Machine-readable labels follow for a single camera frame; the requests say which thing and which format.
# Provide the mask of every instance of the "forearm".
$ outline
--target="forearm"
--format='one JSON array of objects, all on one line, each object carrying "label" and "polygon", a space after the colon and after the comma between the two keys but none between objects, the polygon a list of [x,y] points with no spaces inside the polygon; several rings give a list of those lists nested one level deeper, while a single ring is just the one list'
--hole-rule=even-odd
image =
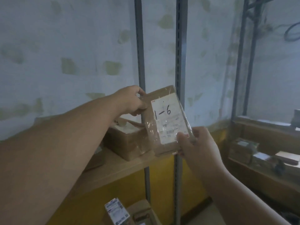
[{"label": "forearm", "polygon": [[3,142],[0,145],[0,221],[3,224],[46,223],[119,112],[118,101],[107,96]]},{"label": "forearm", "polygon": [[214,177],[207,177],[205,187],[226,224],[289,224],[225,167]]}]

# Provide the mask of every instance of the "black cable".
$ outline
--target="black cable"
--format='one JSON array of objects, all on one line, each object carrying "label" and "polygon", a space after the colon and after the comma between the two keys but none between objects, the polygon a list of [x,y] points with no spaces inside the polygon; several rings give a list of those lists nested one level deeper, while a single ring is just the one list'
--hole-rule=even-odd
[{"label": "black cable", "polygon": [[290,38],[290,37],[288,36],[290,30],[291,30],[293,27],[297,26],[297,25],[300,25],[300,22],[291,25],[291,26],[285,31],[285,33],[284,33],[284,40],[285,40],[285,41],[287,41],[287,42],[294,42],[294,41],[300,40],[300,36],[298,36],[298,37],[296,37],[296,38]]}]

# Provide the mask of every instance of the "yellow wall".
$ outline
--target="yellow wall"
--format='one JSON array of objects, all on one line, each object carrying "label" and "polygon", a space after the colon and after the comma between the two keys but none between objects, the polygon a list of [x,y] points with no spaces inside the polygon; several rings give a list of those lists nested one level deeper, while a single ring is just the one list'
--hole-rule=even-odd
[{"label": "yellow wall", "polygon": [[[212,133],[219,147],[226,131]],[[169,157],[150,166],[151,203],[163,225],[173,222],[174,158]],[[145,198],[144,170],[140,170],[118,181],[95,189],[80,197],[64,201],[47,225],[96,225],[105,213],[104,204],[118,197],[125,207]],[[201,203],[208,195],[201,182],[183,162],[182,214]]]}]

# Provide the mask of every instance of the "floor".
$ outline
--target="floor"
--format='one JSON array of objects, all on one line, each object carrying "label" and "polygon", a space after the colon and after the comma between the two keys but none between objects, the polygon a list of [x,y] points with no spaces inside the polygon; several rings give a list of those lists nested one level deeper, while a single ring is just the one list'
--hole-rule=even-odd
[{"label": "floor", "polygon": [[210,204],[187,225],[226,225],[214,203]]}]

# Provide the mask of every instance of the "hand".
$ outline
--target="hand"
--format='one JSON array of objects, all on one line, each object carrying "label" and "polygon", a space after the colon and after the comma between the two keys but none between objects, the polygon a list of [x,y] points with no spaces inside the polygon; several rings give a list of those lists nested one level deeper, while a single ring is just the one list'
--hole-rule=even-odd
[{"label": "hand", "polygon": [[142,102],[137,94],[145,95],[146,93],[137,85],[124,87],[116,91],[112,96],[115,96],[120,105],[120,115],[131,114],[137,116],[147,108],[147,104]]},{"label": "hand", "polygon": [[214,139],[205,127],[192,128],[196,137],[195,144],[190,143],[187,136],[179,132],[177,140],[182,148],[180,155],[185,158],[191,171],[202,180],[215,175],[225,168]]}]

